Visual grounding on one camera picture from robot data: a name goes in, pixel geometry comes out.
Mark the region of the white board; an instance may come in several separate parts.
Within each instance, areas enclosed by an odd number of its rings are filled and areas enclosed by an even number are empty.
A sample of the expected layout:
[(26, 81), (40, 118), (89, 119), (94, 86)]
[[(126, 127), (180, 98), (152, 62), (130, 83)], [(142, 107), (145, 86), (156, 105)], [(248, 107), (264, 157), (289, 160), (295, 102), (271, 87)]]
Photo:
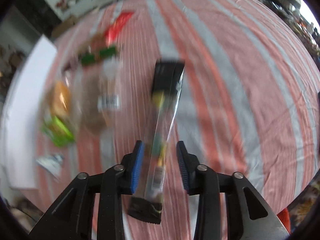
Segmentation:
[(9, 185), (35, 189), (37, 114), (57, 48), (41, 36), (10, 84), (1, 117), (1, 165)]

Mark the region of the orange green snack bag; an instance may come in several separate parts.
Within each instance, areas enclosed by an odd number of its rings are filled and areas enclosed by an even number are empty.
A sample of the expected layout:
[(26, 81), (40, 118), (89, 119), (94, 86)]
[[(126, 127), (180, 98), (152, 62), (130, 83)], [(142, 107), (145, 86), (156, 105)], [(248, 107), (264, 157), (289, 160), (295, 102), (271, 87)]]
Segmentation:
[(62, 80), (56, 80), (43, 95), (40, 110), (40, 128), (56, 147), (74, 141), (71, 126), (71, 91)]

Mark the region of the striped red grey tablecloth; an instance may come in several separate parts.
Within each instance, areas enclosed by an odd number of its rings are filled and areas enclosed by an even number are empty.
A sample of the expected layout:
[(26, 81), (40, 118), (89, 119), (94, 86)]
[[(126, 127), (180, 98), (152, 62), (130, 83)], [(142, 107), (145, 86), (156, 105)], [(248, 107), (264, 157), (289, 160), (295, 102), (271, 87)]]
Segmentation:
[(125, 0), (88, 16), (56, 41), (47, 82), (121, 11), (133, 16), (117, 37), (120, 111), (109, 131), (86, 130), (68, 148), (61, 177), (35, 168), (38, 187), (23, 194), (45, 211), (80, 172), (117, 164), (146, 135), (158, 59), (185, 62), (172, 129), (159, 225), (124, 217), (127, 239), (192, 239), (197, 198), (183, 189), (175, 148), (216, 172), (242, 172), (275, 213), (319, 170), (319, 70), (295, 33), (257, 0)]

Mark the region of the red snack packet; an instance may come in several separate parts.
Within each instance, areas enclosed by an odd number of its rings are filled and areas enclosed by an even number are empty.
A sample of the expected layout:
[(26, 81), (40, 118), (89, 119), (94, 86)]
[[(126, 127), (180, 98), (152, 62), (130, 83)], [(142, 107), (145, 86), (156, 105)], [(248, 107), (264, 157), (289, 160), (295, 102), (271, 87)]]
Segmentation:
[(111, 45), (116, 40), (117, 36), (133, 14), (134, 12), (132, 11), (121, 12), (114, 22), (105, 29), (103, 37), (107, 46)]

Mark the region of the small silver snack packet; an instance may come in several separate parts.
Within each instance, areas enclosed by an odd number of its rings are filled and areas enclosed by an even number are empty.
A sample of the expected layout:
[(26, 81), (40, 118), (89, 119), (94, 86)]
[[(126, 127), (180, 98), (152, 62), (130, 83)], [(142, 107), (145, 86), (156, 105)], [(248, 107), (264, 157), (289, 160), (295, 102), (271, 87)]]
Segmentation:
[(36, 159), (37, 165), (45, 169), (55, 179), (59, 179), (61, 176), (63, 162), (64, 156), (61, 153), (44, 155)]

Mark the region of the brown snack bag green label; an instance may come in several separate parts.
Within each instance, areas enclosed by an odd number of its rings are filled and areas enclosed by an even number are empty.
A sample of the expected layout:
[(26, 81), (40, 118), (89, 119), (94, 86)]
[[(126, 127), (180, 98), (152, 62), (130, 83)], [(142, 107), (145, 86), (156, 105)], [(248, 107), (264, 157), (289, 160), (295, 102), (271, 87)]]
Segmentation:
[(119, 48), (102, 33), (89, 37), (78, 49), (78, 69), (73, 83), (72, 121), (77, 134), (99, 134), (114, 124), (120, 109), (118, 72), (123, 66)]

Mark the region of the black clear snack packet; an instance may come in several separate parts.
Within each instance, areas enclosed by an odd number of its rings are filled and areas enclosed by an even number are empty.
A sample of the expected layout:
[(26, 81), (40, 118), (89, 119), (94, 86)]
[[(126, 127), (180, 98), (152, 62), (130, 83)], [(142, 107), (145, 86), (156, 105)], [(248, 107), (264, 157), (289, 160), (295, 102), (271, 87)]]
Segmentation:
[(180, 100), (185, 62), (158, 60), (151, 86), (150, 113), (144, 143), (144, 158), (138, 187), (130, 200), (128, 215), (160, 224), (164, 202), (166, 155)]

